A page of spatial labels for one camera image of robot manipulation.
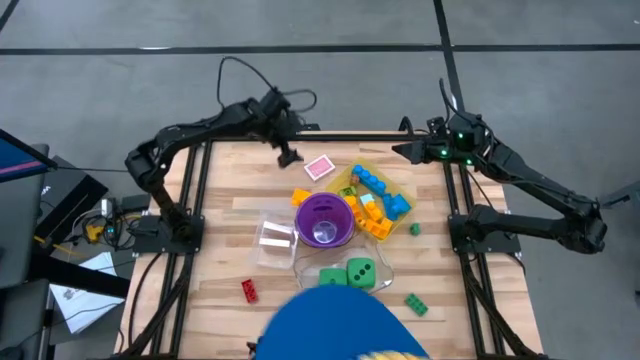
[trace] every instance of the green die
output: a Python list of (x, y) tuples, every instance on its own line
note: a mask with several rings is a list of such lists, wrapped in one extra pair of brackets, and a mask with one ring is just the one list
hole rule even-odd
[(346, 187), (340, 191), (338, 191), (338, 195), (340, 197), (345, 197), (345, 196), (356, 196), (356, 188), (355, 186), (349, 186)]
[(418, 223), (411, 224), (411, 226), (409, 227), (409, 232), (413, 236), (420, 235), (420, 224), (418, 224)]
[(338, 268), (321, 269), (318, 285), (347, 285), (347, 270)]
[(369, 258), (353, 258), (347, 261), (349, 285), (370, 289), (376, 285), (376, 264)]
[(420, 298), (418, 298), (415, 294), (409, 294), (406, 299), (404, 299), (404, 303), (407, 304), (418, 316), (422, 316), (427, 313), (429, 308), (425, 305)]

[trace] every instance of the purple cup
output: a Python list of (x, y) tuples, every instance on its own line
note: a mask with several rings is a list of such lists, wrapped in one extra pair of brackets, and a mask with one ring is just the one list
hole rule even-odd
[(351, 238), (355, 220), (349, 205), (338, 195), (316, 193), (300, 204), (296, 228), (305, 244), (316, 248), (333, 248)]

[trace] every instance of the wooden table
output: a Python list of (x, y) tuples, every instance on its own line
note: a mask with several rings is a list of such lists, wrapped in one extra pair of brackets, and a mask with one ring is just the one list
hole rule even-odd
[[(475, 357), (459, 259), (451, 249), (446, 226), (450, 208), (442, 165), (410, 165), (392, 152), (391, 145), (393, 143), (388, 142), (292, 143), (305, 159), (327, 154), (336, 165), (334, 173), (314, 183), (302, 163), (279, 169), (276, 164), (279, 152), (271, 151), (267, 145), (257, 142), (214, 144), (203, 209), (206, 234), (202, 250), (195, 258), (180, 358), (246, 359), (246, 342), (256, 341), (278, 307), (300, 291), (293, 270), (257, 268), (249, 261), (260, 211), (290, 209), (290, 197), (295, 187), (322, 191), (333, 176), (357, 157), (375, 163), (417, 199), (417, 207), (383, 246), (384, 254), (394, 268), (395, 279), (390, 287), (375, 296), (402, 320), (432, 357)], [(179, 153), (166, 177), (167, 189), (176, 201), (186, 158), (186, 151)], [(199, 163), (198, 158), (190, 204), (194, 201)], [(505, 209), (502, 187), (481, 175), (476, 178), (494, 206)], [(455, 169), (454, 179), (458, 198), (463, 199), (460, 176)], [(483, 202), (477, 188), (474, 185), (472, 188), (475, 200)], [(409, 234), (409, 225), (414, 222), (420, 223), (422, 228), (418, 237)], [(152, 257), (141, 256), (136, 262), (122, 318), (125, 335), (135, 288)], [(163, 255), (158, 260), (142, 286), (134, 336), (156, 311), (166, 258)], [(522, 269), (505, 255), (494, 254), (487, 258), (499, 310), (524, 343), (541, 352)], [(181, 264), (179, 260), (176, 276)], [(247, 304), (242, 292), (240, 283), (248, 278), (253, 279), (258, 291), (260, 301), (256, 305)], [(410, 292), (429, 307), (424, 317), (417, 317), (404, 305), (404, 298)], [(483, 310), (481, 317), (487, 351), (491, 352), (488, 318)], [(164, 352), (169, 348), (173, 320), (172, 310), (165, 325)]]

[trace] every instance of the concrete floor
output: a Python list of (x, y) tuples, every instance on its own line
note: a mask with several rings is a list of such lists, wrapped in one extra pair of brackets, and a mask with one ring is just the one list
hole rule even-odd
[[(444, 2), (457, 45), (640, 43), (636, 0)], [(8, 3), (0, 0), (0, 6)], [(0, 33), (0, 48), (439, 41), (428, 0), (20, 0)], [(282, 88), (314, 89), (320, 101), (307, 119), (325, 130), (395, 129), (403, 115), (419, 124), (444, 110), (437, 79), (446, 78), (446, 68), (439, 52), (242, 58)], [(219, 110), (219, 59), (2, 56), (1, 126), (27, 142), (48, 142), (53, 154), (77, 166), (122, 168), (126, 153), (160, 127)], [(640, 179), (633, 155), (640, 132), (639, 53), (457, 53), (455, 60), (467, 110), (483, 113), (496, 135), (532, 167), (591, 196)], [(223, 87), (227, 102), (265, 89), (235, 65)], [(139, 192), (126, 174), (96, 177), (118, 196)], [(555, 216), (517, 189), (507, 187), (506, 194), (514, 213)], [(606, 211), (607, 247), (594, 256), (522, 239), (531, 300), (550, 356), (637, 358), (635, 216), (629, 207)], [(113, 311), (58, 346), (56, 359), (108, 356), (119, 316)]]

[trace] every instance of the orange toy piece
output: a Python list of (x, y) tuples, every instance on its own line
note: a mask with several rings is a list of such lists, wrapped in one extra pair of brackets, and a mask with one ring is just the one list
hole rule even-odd
[(360, 208), (358, 207), (358, 200), (356, 200), (356, 197), (353, 195), (345, 196), (344, 201), (351, 208), (353, 217), (356, 219), (356, 224), (358, 224), (361, 227), (364, 227), (364, 222), (363, 222), (364, 217), (362, 216), (362, 211), (360, 211)]
[(309, 196), (311, 196), (310, 192), (296, 188), (293, 190), (291, 205), (300, 206), (300, 204), (302, 204), (302, 202), (305, 201)]
[(382, 219), (382, 210), (380, 210), (373, 201), (364, 204), (364, 212), (366, 212), (373, 221), (380, 221), (380, 219)]
[(391, 231), (391, 225), (393, 225), (393, 221), (384, 218), (382, 222), (378, 224), (377, 222), (367, 219), (365, 224), (365, 230), (371, 233), (371, 235), (377, 237), (379, 240), (384, 240), (389, 235)]

